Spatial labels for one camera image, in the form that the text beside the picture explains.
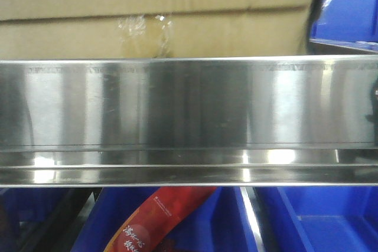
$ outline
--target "stainless steel shelf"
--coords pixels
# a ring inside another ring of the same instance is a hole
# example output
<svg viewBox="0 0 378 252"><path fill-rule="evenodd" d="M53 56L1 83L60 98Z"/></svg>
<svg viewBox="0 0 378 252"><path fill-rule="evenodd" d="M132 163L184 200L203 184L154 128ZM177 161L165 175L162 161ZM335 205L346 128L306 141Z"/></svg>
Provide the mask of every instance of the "stainless steel shelf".
<svg viewBox="0 0 378 252"><path fill-rule="evenodd" d="M0 185L378 184L378 56L0 61Z"/></svg>

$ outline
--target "clear packing tape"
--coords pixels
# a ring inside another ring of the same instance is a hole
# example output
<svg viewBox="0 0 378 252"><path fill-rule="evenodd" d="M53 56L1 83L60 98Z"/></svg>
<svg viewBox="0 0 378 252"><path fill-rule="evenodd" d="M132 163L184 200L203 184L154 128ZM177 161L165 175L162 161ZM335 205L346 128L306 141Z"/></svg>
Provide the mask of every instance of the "clear packing tape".
<svg viewBox="0 0 378 252"><path fill-rule="evenodd" d="M122 57L305 54L308 8L118 18Z"/></svg>
<svg viewBox="0 0 378 252"><path fill-rule="evenodd" d="M125 56L134 54L135 57L171 57L171 16L138 15L119 18L118 27Z"/></svg>

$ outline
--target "metal shelf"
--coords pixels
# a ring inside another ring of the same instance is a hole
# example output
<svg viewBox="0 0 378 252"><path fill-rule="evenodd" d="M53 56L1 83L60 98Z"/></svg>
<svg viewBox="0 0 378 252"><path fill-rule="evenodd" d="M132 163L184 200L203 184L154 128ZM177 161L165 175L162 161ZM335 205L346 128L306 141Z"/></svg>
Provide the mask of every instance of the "metal shelf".
<svg viewBox="0 0 378 252"><path fill-rule="evenodd" d="M378 184L377 79L376 55L0 61L0 184Z"/></svg>

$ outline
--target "red packaging bag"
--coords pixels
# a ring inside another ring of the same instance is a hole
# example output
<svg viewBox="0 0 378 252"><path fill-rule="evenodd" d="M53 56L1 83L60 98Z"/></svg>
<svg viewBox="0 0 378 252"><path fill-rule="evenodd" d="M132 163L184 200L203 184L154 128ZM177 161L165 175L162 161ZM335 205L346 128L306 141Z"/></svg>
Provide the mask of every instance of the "red packaging bag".
<svg viewBox="0 0 378 252"><path fill-rule="evenodd" d="M151 252L216 187L161 187L122 224L104 252Z"/></svg>

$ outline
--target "blue plastic bin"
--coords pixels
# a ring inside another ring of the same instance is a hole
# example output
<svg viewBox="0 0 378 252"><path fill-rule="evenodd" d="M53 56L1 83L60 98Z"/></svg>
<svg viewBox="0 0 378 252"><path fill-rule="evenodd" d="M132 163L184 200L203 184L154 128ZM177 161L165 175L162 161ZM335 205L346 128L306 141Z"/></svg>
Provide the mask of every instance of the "blue plastic bin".
<svg viewBox="0 0 378 252"><path fill-rule="evenodd" d="M16 188L19 221L42 222L68 188Z"/></svg>
<svg viewBox="0 0 378 252"><path fill-rule="evenodd" d="M340 41L378 41L378 0L324 0L312 37Z"/></svg>
<svg viewBox="0 0 378 252"><path fill-rule="evenodd" d="M282 251L378 251L378 187L259 188Z"/></svg>
<svg viewBox="0 0 378 252"><path fill-rule="evenodd" d="M71 252L102 252L123 222L157 188L105 188ZM218 188L167 238L193 252L257 251L240 188Z"/></svg>

